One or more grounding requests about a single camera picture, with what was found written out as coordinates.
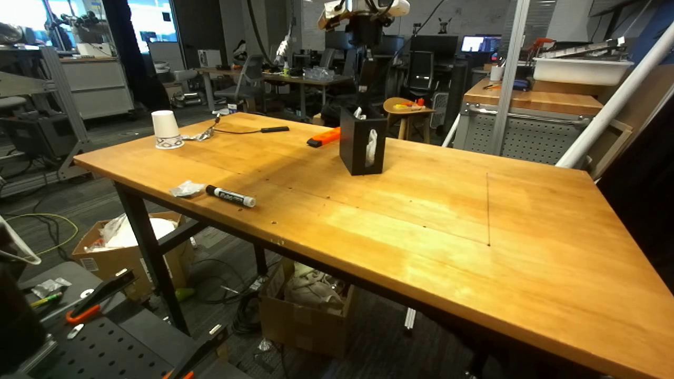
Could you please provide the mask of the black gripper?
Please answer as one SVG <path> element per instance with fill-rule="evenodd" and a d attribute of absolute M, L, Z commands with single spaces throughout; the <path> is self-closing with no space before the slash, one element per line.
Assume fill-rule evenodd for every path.
<path fill-rule="evenodd" d="M 357 58 L 359 58 L 355 103 L 361 112 L 369 112 L 371 106 L 386 90 L 387 60 L 374 56 L 377 47 L 380 44 L 380 36 L 384 31 L 378 28 L 355 31 L 355 44 L 357 44 Z"/>

